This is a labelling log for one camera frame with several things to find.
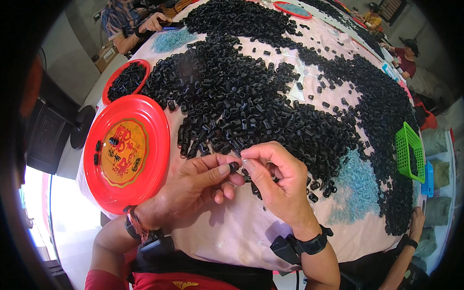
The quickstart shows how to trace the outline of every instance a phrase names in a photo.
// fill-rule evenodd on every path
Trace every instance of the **blue plastic basket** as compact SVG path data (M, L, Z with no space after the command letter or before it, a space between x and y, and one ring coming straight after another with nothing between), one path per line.
M433 197L433 167L430 161L424 166L425 169L425 182L420 187L420 193Z

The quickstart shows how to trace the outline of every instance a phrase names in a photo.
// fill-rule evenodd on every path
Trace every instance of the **green plastic basket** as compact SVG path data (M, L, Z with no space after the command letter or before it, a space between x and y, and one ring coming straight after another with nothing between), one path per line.
M420 141L419 136L417 136L416 132L414 132L408 123L403 122L403 128L401 128L395 135L395 142L398 171L404 176L419 180L421 183L424 183L424 150L422 149L422 142ZM417 161L418 176L415 176L411 173L411 164L409 162L409 145L414 150L414 157Z

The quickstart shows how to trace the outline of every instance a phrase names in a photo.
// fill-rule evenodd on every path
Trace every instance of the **red shirt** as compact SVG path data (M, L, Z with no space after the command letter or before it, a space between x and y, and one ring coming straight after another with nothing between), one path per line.
M395 47L395 57L398 58L398 65L403 71L407 71L410 77L416 73L416 63L405 58L404 48Z
M132 273L134 290L238 290L229 283L189 273ZM117 276L103 271L90 270L85 280L85 290L127 290Z

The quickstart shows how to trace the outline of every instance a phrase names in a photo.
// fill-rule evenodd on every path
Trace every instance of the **camera mount on wrist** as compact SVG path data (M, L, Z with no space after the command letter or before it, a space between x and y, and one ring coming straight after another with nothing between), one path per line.
M289 234L286 238L278 236L272 242L270 248L279 258L292 265L301 265L300 257L302 253L314 255L322 251L327 244L327 236L332 237L334 233L330 228L322 225L322 235L318 234L315 238L303 242Z
M173 238L164 236L162 229L150 231L147 240L140 247L140 252L145 259L168 255L174 251Z

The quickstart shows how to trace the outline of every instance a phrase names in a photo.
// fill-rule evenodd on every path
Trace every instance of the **electrical outlet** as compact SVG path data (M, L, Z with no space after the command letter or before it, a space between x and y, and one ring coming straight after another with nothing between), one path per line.
M93 21L97 22L102 17L100 13L101 12L98 12L97 14L93 16Z

